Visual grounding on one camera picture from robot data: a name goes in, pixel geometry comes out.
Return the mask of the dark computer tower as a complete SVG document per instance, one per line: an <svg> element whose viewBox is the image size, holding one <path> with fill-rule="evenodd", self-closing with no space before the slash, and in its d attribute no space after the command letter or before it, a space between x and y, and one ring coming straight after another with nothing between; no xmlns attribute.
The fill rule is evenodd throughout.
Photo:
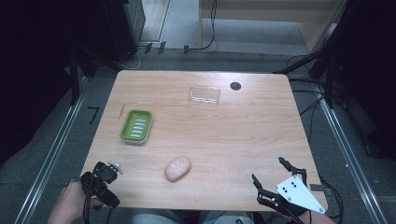
<svg viewBox="0 0 396 224"><path fill-rule="evenodd" d="M142 0L103 0L113 46L111 58L121 62L137 53L146 22Z"/></svg>

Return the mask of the person's right hand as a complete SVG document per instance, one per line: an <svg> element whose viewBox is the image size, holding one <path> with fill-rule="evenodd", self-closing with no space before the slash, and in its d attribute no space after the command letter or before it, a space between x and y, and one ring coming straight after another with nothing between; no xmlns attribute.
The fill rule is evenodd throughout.
<svg viewBox="0 0 396 224"><path fill-rule="evenodd" d="M301 214L297 219L291 217L290 221L301 221L303 224L335 224L327 215L311 211Z"/></svg>

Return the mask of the light wooden cabinet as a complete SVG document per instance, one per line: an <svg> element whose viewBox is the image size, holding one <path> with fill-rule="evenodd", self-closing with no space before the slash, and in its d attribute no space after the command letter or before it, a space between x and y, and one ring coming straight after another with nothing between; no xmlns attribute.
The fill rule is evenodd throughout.
<svg viewBox="0 0 396 224"><path fill-rule="evenodd" d="M349 0L217 0L216 18L296 22L309 53L322 45Z"/></svg>

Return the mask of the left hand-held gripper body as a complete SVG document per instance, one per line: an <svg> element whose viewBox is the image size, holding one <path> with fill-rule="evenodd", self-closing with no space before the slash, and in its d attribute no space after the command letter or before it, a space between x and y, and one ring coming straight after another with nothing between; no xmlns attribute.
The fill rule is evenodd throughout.
<svg viewBox="0 0 396 224"><path fill-rule="evenodd" d="M120 200L107 186L114 182L118 175L122 175L122 170L117 163L97 162L91 172L86 172L80 177L84 194L89 198L95 196L105 205L116 208Z"/></svg>

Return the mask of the clear plastic lid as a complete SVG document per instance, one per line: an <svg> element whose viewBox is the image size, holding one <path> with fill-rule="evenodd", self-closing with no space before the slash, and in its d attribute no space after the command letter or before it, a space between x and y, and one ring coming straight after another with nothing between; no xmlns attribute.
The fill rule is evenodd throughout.
<svg viewBox="0 0 396 224"><path fill-rule="evenodd" d="M220 88L206 85L192 85L189 100L198 104L217 105L220 98Z"/></svg>

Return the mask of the black tripod stand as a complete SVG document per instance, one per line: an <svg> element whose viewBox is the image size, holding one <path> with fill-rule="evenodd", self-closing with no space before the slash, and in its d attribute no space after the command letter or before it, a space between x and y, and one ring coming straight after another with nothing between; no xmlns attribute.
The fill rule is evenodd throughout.
<svg viewBox="0 0 396 224"><path fill-rule="evenodd" d="M276 71L276 74L287 75L297 68L314 61L314 65L309 70L309 76L312 79L319 79L323 74L326 74L324 100L328 107L333 109L332 87L337 70L335 52L339 44L339 38L342 36L346 27L347 19L341 19L333 29L330 37L317 51L307 54L300 61Z"/></svg>
<svg viewBox="0 0 396 224"><path fill-rule="evenodd" d="M116 72L122 70L122 67L118 63L111 62L100 54L85 47L72 47L68 51L68 59L71 78L70 89L72 93L70 105L75 105L80 96L78 69L81 69L86 77L93 77L95 75L95 67L92 65L92 60L96 60Z"/></svg>

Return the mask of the green soap dish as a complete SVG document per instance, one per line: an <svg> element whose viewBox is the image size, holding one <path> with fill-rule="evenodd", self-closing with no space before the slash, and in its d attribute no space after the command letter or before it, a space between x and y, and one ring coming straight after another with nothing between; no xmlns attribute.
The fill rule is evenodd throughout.
<svg viewBox="0 0 396 224"><path fill-rule="evenodd" d="M149 138L152 120L153 116L149 111L129 111L120 131L120 138L126 144L143 145Z"/></svg>

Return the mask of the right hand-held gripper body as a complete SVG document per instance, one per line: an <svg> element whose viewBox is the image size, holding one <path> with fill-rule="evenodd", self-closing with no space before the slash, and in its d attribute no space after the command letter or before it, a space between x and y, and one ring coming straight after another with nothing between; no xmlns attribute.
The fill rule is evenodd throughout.
<svg viewBox="0 0 396 224"><path fill-rule="evenodd" d="M282 185L282 181L275 186L275 192L267 189L258 191L257 202L295 219L307 211L324 214L326 210L301 179L294 178L294 181L296 182L295 186L292 184Z"/></svg>

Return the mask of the person's left hand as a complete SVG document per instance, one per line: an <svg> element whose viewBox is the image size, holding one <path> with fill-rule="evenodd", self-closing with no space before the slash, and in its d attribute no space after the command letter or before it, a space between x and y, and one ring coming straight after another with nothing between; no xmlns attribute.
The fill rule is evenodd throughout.
<svg viewBox="0 0 396 224"><path fill-rule="evenodd" d="M80 182L71 182L57 197L53 205L47 224L73 224L83 216L86 196Z"/></svg>

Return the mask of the metal floor rail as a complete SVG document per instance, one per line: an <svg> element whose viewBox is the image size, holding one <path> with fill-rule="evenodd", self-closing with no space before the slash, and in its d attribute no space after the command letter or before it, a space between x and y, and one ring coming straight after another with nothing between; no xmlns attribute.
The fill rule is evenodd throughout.
<svg viewBox="0 0 396 224"><path fill-rule="evenodd" d="M21 210L13 224L29 224L35 208L41 199L44 189L49 182L50 175L63 150L64 143L70 133L71 127L74 124L81 108L88 86L89 79L87 77L83 77L79 82L80 96L73 105L69 106L63 123L49 149L49 153L42 163L35 181L30 187L28 194L26 195L26 198L22 204Z"/></svg>
<svg viewBox="0 0 396 224"><path fill-rule="evenodd" d="M328 106L325 100L322 100L320 104L371 220L374 224L389 224L379 200L353 152L353 147L347 140L335 111Z"/></svg>

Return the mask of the peach soap bar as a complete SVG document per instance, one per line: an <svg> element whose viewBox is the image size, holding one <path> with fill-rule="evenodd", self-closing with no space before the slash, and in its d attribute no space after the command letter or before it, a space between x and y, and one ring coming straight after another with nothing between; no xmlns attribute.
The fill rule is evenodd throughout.
<svg viewBox="0 0 396 224"><path fill-rule="evenodd" d="M164 169L164 175L170 182L176 182L191 169L191 161L187 157L179 157L171 161Z"/></svg>

